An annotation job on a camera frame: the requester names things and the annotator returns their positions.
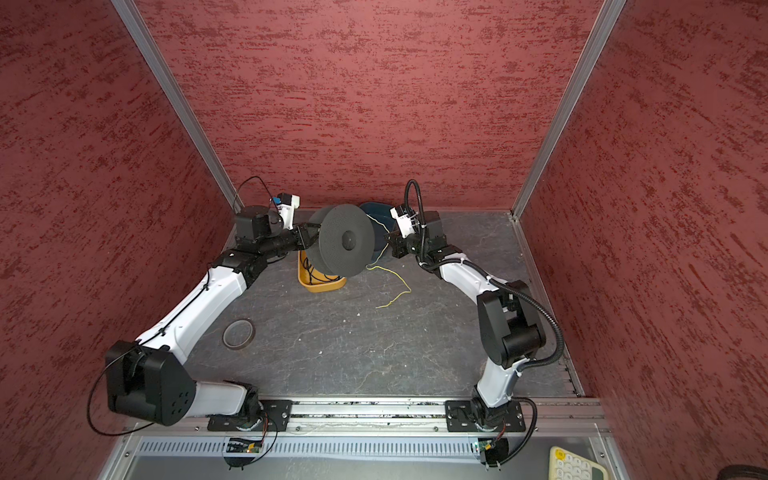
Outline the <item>black cable spool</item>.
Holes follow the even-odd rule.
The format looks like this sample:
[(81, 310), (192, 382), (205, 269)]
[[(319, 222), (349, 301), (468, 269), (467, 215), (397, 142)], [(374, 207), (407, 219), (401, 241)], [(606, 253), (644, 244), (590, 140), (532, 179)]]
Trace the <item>black cable spool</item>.
[(361, 273), (372, 259), (375, 246), (374, 228), (358, 206), (343, 204), (315, 212), (308, 223), (316, 242), (306, 250), (310, 264), (329, 276), (353, 277)]

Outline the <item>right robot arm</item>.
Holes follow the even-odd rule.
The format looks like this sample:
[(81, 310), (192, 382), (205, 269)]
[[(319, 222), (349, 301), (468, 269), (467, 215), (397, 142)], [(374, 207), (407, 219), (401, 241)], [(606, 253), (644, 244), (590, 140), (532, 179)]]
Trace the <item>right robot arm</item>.
[(416, 212), (402, 205), (390, 215), (396, 223), (388, 237), (393, 256), (414, 255), (423, 270), (454, 285), (477, 306), (487, 362), (473, 390), (469, 419), (481, 429), (492, 429), (508, 414), (522, 372), (560, 359), (562, 331), (525, 283), (502, 281), (449, 244), (436, 211)]

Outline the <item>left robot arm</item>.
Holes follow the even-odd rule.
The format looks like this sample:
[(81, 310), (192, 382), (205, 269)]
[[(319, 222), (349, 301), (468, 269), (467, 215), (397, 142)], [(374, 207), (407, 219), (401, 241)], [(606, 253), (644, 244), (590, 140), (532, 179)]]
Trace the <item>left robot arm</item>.
[(132, 342), (118, 341), (103, 371), (110, 411), (171, 426), (211, 417), (236, 430), (262, 426), (265, 415), (254, 386), (193, 379), (184, 365), (202, 335), (273, 262), (313, 246), (320, 226), (295, 223), (292, 207), (246, 207), (235, 216), (235, 244), (223, 251), (169, 314)]

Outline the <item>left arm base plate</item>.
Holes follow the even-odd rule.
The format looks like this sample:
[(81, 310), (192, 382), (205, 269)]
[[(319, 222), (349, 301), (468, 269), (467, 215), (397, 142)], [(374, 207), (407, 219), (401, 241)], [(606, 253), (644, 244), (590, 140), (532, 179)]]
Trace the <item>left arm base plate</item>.
[(236, 415), (212, 415), (207, 430), (211, 432), (251, 433), (271, 428), (284, 432), (294, 402), (286, 399), (256, 400), (243, 406)]

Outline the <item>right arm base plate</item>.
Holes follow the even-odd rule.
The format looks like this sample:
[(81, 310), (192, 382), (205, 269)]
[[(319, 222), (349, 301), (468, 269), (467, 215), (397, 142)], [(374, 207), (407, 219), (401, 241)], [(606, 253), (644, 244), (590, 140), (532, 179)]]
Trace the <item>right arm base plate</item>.
[(444, 403), (449, 432), (506, 432), (526, 430), (522, 408), (518, 401), (499, 407), (487, 407), (480, 399), (449, 400)]

